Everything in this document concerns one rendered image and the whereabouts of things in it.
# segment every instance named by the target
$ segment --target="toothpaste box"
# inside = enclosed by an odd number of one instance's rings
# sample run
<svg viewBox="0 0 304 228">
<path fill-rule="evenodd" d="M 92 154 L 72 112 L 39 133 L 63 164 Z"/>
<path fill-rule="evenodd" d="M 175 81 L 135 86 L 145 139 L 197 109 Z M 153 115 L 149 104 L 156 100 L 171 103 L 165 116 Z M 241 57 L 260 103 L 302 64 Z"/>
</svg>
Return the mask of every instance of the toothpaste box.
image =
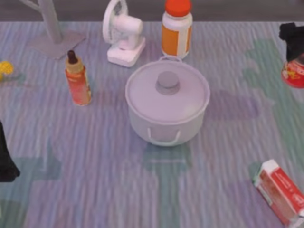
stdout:
<svg viewBox="0 0 304 228">
<path fill-rule="evenodd" d="M 274 160 L 253 178 L 253 184 L 287 228 L 304 228 L 304 194 Z"/>
</svg>

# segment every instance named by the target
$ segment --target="fan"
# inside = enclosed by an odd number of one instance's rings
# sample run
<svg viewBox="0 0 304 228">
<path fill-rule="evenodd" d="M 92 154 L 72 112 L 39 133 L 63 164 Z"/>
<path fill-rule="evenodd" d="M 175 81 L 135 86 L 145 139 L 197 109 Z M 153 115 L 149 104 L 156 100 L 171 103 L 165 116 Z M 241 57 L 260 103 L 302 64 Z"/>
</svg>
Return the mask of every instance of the fan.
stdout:
<svg viewBox="0 0 304 228">
<path fill-rule="evenodd" d="M 107 52 L 108 61 L 132 67 L 142 53 L 146 40 L 140 36 L 143 23 L 128 16 L 125 0 L 111 0 L 104 13 L 103 36 L 112 44 Z"/>
</svg>

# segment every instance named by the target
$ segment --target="wooden surface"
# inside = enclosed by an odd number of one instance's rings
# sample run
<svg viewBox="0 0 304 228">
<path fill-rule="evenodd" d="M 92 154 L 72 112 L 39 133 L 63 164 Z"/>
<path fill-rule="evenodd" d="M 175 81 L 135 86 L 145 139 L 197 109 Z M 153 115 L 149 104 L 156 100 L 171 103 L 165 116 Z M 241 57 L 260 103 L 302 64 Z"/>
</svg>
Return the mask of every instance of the wooden surface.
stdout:
<svg viewBox="0 0 304 228">
<path fill-rule="evenodd" d="M 108 0 L 54 0 L 61 21 L 101 21 Z M 130 14 L 160 21 L 165 0 L 128 0 Z M 303 21 L 303 0 L 192 0 L 196 21 Z M 41 15 L 18 0 L 0 1 L 0 21 L 39 21 Z"/>
<path fill-rule="evenodd" d="M 256 163 L 275 159 L 304 190 L 304 94 L 280 75 L 279 23 L 196 22 L 184 62 L 209 81 L 199 134 L 160 148 L 128 121 L 124 86 L 161 56 L 161 24 L 144 24 L 136 65 L 106 60 L 101 23 L 62 23 L 87 34 L 76 49 L 93 100 L 76 107 L 64 60 L 28 49 L 41 23 L 0 23 L 0 59 L 21 75 L 0 84 L 0 119 L 21 170 L 0 184 L 1 228 L 281 228 L 250 182 Z"/>
</svg>

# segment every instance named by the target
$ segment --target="yellow object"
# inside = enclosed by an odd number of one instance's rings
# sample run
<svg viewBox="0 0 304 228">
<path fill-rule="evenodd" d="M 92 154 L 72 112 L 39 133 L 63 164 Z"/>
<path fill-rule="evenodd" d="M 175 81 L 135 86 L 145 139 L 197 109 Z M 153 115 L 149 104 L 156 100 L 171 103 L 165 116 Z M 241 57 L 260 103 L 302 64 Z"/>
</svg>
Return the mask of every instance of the yellow object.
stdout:
<svg viewBox="0 0 304 228">
<path fill-rule="evenodd" d="M 14 73 L 14 65 L 9 61 L 0 62 L 0 79 L 2 79 L 3 74 L 11 75 Z"/>
</svg>

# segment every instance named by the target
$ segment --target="pot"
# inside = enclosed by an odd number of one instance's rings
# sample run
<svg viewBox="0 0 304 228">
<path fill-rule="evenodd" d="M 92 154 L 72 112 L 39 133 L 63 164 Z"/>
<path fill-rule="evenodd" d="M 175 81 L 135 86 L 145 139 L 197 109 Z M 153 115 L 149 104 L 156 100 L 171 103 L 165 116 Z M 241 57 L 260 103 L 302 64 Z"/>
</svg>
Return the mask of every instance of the pot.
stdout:
<svg viewBox="0 0 304 228">
<path fill-rule="evenodd" d="M 209 103 L 205 77 L 176 57 L 161 57 L 128 79 L 125 97 L 130 123 L 145 141 L 176 146 L 200 130 Z"/>
</svg>

